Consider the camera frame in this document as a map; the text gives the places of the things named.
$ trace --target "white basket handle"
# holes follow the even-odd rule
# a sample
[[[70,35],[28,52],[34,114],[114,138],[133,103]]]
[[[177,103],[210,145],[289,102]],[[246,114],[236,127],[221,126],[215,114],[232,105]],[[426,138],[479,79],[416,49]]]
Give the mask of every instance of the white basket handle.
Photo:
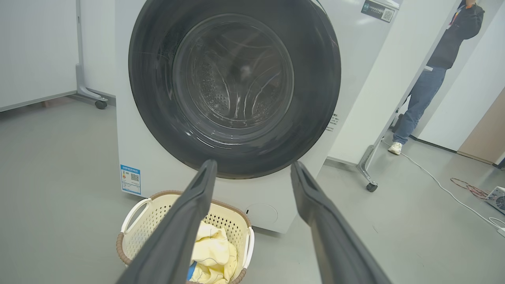
[[[244,265],[242,266],[243,268],[248,268],[249,263],[251,262],[251,258],[253,257],[253,250],[254,250],[254,231],[253,228],[249,227],[249,238],[246,241],[246,258],[244,259]]]
[[[133,206],[133,208],[130,210],[130,212],[128,213],[128,215],[126,215],[126,218],[125,218],[125,220],[123,222],[123,225],[121,226],[121,232],[123,234],[127,234],[127,233],[130,232],[130,229],[137,223],[137,221],[140,219],[140,217],[142,217],[142,215],[146,212],[146,210],[149,208],[149,206],[150,206],[151,203],[152,203],[151,198],[147,198],[147,199],[139,201],[137,204],[135,204],[135,206]],[[133,223],[131,224],[131,226],[128,227],[128,225],[130,224],[131,218],[133,218],[133,215],[135,215],[135,213],[137,212],[137,210],[140,207],[144,206],[144,204],[147,204],[145,206],[145,208],[144,208],[144,211],[142,211],[142,213],[140,213],[140,215],[137,216],[137,219],[135,219],[135,221],[133,221]]]

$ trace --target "washing machine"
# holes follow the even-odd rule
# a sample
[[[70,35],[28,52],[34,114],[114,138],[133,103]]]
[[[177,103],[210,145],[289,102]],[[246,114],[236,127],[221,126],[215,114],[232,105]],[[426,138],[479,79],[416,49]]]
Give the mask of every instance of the washing machine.
[[[116,1],[121,190],[183,191],[214,159],[213,198],[287,232],[296,215],[288,166],[300,160],[317,175],[394,16],[363,7]]]

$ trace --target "yellow cloth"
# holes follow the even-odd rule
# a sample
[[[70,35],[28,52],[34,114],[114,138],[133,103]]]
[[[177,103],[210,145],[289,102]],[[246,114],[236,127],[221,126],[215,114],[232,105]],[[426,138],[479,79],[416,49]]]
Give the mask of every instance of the yellow cloth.
[[[237,249],[228,242],[225,229],[202,222],[191,255],[193,261],[196,268],[192,282],[227,284],[237,269]]]

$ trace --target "shoe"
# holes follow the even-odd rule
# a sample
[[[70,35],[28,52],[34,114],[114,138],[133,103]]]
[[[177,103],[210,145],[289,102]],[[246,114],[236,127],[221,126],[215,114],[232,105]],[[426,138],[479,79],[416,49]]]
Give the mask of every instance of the shoe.
[[[403,147],[403,145],[401,143],[393,142],[393,145],[391,147],[389,147],[388,151],[390,151],[391,153],[393,153],[395,155],[400,155],[402,147]]]

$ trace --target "round black door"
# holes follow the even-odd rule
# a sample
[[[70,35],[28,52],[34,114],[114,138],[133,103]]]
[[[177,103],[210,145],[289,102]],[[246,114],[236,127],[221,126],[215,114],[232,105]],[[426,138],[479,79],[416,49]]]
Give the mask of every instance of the round black door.
[[[129,74],[142,119],[171,155],[254,178],[319,139],[337,102],[340,55],[310,0],[147,0]]]

